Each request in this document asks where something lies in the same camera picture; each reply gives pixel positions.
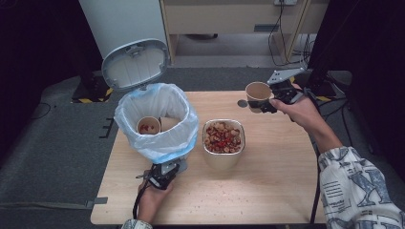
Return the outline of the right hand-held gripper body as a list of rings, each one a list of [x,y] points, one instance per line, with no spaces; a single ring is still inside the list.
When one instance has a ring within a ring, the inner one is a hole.
[[[286,104],[297,102],[303,96],[303,93],[292,86],[290,79],[303,71],[303,68],[274,71],[267,81],[267,85],[272,90],[274,97]]]

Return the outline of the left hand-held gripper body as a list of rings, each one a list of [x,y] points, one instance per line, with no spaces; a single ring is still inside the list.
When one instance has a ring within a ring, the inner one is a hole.
[[[149,170],[139,175],[138,178],[147,180],[157,189],[166,190],[179,170],[180,164],[177,162],[153,164]]]

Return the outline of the brown paper cup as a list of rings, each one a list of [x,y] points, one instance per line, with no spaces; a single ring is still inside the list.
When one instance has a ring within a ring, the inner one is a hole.
[[[160,132],[160,122],[153,116],[143,117],[138,122],[137,131],[141,135],[156,135]]]
[[[260,113],[261,106],[268,103],[272,92],[267,83],[252,82],[245,87],[248,107],[253,113]]]

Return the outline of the grey white pedal trash can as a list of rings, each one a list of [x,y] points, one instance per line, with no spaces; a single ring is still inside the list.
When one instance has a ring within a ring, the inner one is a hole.
[[[104,58],[101,70],[109,87],[128,94],[134,90],[144,91],[148,85],[159,83],[157,80],[166,72],[168,62],[166,44],[158,39],[143,39],[110,52]],[[164,163],[177,162],[180,172],[183,172],[187,168],[188,154]]]

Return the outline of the person's right hand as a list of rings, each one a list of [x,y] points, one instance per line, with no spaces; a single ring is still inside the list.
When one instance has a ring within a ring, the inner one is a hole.
[[[290,105],[275,98],[271,98],[269,102],[275,109],[288,115],[294,122],[305,129],[313,128],[324,122],[313,102],[305,95]]]

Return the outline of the person's left hand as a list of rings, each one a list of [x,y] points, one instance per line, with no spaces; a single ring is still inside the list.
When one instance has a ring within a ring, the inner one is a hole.
[[[138,219],[152,223],[165,198],[172,192],[174,183],[170,183],[165,190],[147,185],[139,200]]]

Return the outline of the hazard striped stand base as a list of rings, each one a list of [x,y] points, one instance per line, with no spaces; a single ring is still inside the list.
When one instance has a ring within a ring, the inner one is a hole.
[[[107,102],[112,94],[110,88],[102,76],[95,76],[90,83],[80,81],[76,87],[71,102],[72,103],[95,103]]]
[[[302,89],[309,89],[321,100],[328,100],[336,97],[335,90],[325,76],[319,76],[310,72],[303,72],[293,76],[291,82],[299,85]]]

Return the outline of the person's left sleeve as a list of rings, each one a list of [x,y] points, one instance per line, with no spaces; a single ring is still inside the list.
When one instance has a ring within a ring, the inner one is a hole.
[[[153,226],[144,220],[127,219],[120,229],[153,229]]]

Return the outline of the person's sleeve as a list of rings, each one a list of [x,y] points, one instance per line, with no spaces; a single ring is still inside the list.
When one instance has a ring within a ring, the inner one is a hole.
[[[353,147],[319,156],[328,229],[405,229],[405,212],[391,200],[383,173]]]
[[[120,229],[153,229],[153,226],[144,220],[127,219]]]

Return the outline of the pile of red brown food scraps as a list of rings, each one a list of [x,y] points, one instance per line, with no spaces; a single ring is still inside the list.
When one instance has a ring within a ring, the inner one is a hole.
[[[209,123],[204,131],[204,147],[215,154],[235,154],[242,149],[241,129],[224,121]]]

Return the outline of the clear square food container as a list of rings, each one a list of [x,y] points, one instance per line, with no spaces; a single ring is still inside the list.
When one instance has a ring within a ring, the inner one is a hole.
[[[242,135],[242,149],[235,153],[235,154],[215,154],[215,153],[211,153],[209,151],[207,151],[204,147],[204,131],[206,126],[209,123],[215,122],[215,121],[224,121],[228,124],[231,124],[232,126],[234,126],[235,128],[241,129],[241,135]],[[238,161],[239,158],[242,155],[242,151],[245,148],[245,130],[242,126],[242,124],[237,121],[237,120],[233,120],[233,119],[211,119],[208,120],[202,128],[202,146],[205,150],[205,153],[203,154],[205,162],[213,169],[217,169],[217,170],[228,170],[232,167],[234,167]]]

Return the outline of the grey tape strip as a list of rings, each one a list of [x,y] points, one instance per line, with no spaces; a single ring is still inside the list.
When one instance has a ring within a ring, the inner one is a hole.
[[[87,209],[93,209],[95,205],[106,204],[107,201],[108,201],[107,197],[95,198],[93,200],[87,200],[85,203],[85,207]]]

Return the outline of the black floor tape marks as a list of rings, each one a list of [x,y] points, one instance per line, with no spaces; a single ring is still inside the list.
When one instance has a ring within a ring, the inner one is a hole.
[[[107,117],[106,121],[107,124],[102,126],[103,133],[99,136],[99,138],[108,138],[112,131],[114,120],[111,117]]]

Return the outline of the black curtain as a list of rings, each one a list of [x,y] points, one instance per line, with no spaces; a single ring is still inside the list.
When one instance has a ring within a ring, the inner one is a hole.
[[[330,0],[309,62],[352,74],[349,99],[373,152],[405,179],[405,0]]]

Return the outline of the light wooden desk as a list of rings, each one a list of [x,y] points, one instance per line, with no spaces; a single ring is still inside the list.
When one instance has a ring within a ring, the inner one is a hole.
[[[291,60],[301,34],[316,34],[330,0],[298,0],[275,6],[274,0],[160,0],[171,55],[181,34],[270,32],[283,63]]]

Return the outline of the person's right sleeve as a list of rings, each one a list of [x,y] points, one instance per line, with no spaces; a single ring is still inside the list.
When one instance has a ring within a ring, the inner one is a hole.
[[[405,229],[405,212],[391,200],[383,173],[353,147],[319,156],[328,229]]]

